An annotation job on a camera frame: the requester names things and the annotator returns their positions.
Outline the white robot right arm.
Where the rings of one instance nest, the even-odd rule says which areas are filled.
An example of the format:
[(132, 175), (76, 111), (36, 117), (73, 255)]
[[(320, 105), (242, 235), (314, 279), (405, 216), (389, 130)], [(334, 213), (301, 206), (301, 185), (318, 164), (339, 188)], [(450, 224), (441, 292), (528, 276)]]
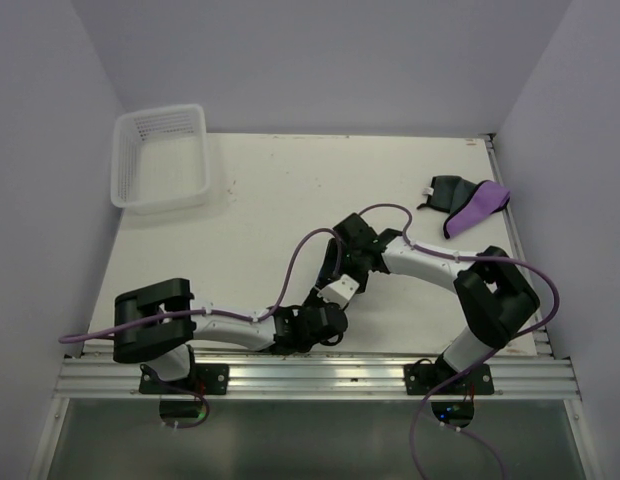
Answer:
[(371, 273), (402, 275), (442, 287), (457, 296), (465, 329), (432, 364), (415, 363), (409, 375), (419, 384), (458, 392), (471, 380), (470, 366), (503, 349), (540, 306), (534, 289), (490, 246), (481, 253), (454, 254), (432, 247), (412, 247), (399, 230), (376, 232), (353, 213), (334, 227), (315, 285), (306, 305), (334, 303), (346, 308), (365, 291)]

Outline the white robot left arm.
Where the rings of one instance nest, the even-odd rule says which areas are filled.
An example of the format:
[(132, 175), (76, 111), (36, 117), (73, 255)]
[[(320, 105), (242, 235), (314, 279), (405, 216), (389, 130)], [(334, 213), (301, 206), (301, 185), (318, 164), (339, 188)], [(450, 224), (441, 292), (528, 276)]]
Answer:
[(198, 379), (192, 340), (238, 345), (274, 355), (307, 353), (315, 345), (341, 341), (348, 328), (345, 308), (359, 284), (347, 275), (313, 291), (301, 306), (264, 311), (264, 319), (210, 307), (188, 308), (190, 282), (175, 278), (115, 299), (114, 361), (147, 364), (175, 392), (191, 390)]

